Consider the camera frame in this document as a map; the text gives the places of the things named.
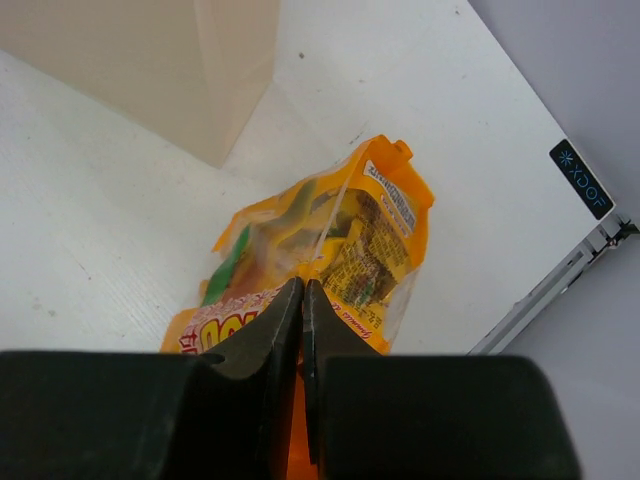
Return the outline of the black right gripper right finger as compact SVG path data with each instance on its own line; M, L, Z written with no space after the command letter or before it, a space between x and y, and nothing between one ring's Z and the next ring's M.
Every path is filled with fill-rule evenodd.
M383 355L305 290L311 463L323 479L578 479L550 382L501 355Z

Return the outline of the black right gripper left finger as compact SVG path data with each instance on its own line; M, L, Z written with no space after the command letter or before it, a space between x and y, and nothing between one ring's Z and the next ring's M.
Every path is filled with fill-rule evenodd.
M303 283L199 354L5 351L5 479L282 479Z

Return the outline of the orange gummy snack bag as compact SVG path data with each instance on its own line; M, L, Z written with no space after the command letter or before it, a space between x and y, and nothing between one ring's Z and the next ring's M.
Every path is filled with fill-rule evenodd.
M402 141L237 212L196 307L162 348L193 369L171 479L399 479L425 465L388 358L434 198Z

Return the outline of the beige paper bag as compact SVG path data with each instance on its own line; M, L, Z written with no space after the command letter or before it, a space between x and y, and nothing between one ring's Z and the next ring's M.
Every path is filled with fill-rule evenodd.
M4 1L1 48L216 167L272 81L278 1Z

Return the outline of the right XDOF label sticker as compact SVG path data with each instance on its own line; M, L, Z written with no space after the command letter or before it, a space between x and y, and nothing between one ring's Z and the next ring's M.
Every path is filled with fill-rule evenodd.
M613 200L568 139L553 147L549 156L596 220L614 208Z

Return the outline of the aluminium right frame rail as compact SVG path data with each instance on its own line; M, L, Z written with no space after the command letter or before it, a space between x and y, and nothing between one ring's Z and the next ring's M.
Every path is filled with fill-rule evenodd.
M607 215L529 294L514 304L470 354L502 352L599 258L638 235L639 227L629 217L618 212Z

